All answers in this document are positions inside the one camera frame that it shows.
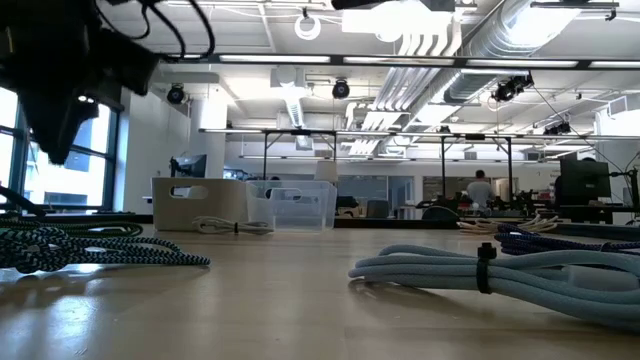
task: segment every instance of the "table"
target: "table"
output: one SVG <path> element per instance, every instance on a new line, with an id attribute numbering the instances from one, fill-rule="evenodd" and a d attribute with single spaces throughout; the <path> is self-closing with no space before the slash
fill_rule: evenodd
<path id="1" fill-rule="evenodd" d="M 386 245 L 474 254 L 489 237 L 382 229 L 157 235 L 213 265 L 0 270 L 0 358 L 587 360 L 640 351 L 635 336 L 500 295 L 346 276 Z"/>

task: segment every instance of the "ceiling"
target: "ceiling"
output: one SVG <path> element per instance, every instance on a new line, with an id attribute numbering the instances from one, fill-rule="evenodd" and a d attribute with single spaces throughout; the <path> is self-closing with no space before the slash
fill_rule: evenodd
<path id="1" fill-rule="evenodd" d="M 640 57 L 640 1 L 618 0 L 619 19 L 605 21 L 603 12 L 584 12 L 574 20 L 554 40 L 541 48 L 534 56 L 569 57 Z M 478 8 L 463 17 L 463 36 L 477 24 L 498 0 L 476 0 Z M 321 11 L 323 2 L 313 0 L 310 11 L 331 16 L 339 22 L 340 12 Z M 121 31 L 137 34 L 144 31 L 144 22 L 139 14 L 139 5 L 130 3 L 117 7 L 103 5 L 107 17 Z M 188 7 L 160 5 L 161 10 L 175 23 L 185 37 L 188 52 L 202 51 L 207 39 L 195 13 Z M 205 13 L 216 35 L 216 52 L 249 53 L 318 53 L 318 54 L 395 54 L 400 42 L 385 43 L 372 34 L 347 34 L 341 26 L 333 22 L 321 21 L 320 35 L 311 41 L 300 39 L 294 32 L 294 23 L 300 9 L 264 8 L 264 22 L 257 6 L 234 7 L 231 9 L 205 7 Z M 152 14 L 151 35 L 142 44 L 154 51 L 176 53 L 178 47 L 172 33 Z M 622 20 L 637 19 L 639 22 Z M 184 65 L 162 64 L 159 72 L 180 75 L 184 73 L 217 73 L 228 86 L 235 105 L 229 108 L 229 118 L 234 126 L 242 126 L 250 119 L 273 119 L 278 112 L 286 111 L 283 100 L 268 95 L 270 72 L 273 66 L 253 65 Z M 303 67 L 306 82 L 313 90 L 302 99 L 305 112 L 343 114 L 350 101 L 333 100 L 331 90 L 337 77 L 346 77 L 351 87 L 351 101 L 373 99 L 385 81 L 388 68 L 380 67 Z M 515 132 L 530 129 L 534 122 L 549 118 L 555 111 L 570 109 L 572 126 L 579 132 L 592 130 L 594 115 L 591 110 L 602 106 L 603 100 L 620 96 L 626 90 L 640 89 L 640 72 L 593 72 L 593 71 L 533 71 L 535 85 L 550 103 L 544 103 L 541 95 L 528 91 L 516 98 L 516 102 L 502 105 L 496 111 L 496 104 L 488 101 L 488 93 L 481 94 L 480 106 L 465 106 L 456 113 L 459 120 L 450 124 L 453 131 L 481 131 L 502 124 L 505 131 Z M 162 91 L 170 84 L 156 83 Z M 194 98 L 208 96 L 207 84 L 185 84 L 185 89 Z M 583 92 L 582 100 L 577 100 L 578 92 Z"/>

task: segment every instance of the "black monitor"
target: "black monitor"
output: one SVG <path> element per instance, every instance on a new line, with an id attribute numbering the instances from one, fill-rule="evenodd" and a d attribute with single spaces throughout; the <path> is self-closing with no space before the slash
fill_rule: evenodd
<path id="1" fill-rule="evenodd" d="M 609 164 L 595 161 L 561 160 L 563 196 L 610 197 Z"/>
<path id="2" fill-rule="evenodd" d="M 176 158 L 178 168 L 176 177 L 203 178 L 207 169 L 207 155 L 195 155 Z"/>

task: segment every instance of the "plastic storage bin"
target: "plastic storage bin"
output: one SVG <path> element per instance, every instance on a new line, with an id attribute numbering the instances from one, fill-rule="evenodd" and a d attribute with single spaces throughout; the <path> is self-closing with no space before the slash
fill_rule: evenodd
<path id="1" fill-rule="evenodd" d="M 326 181 L 248 181 L 249 221 L 263 221 L 276 232 L 332 229 L 338 190 Z"/>

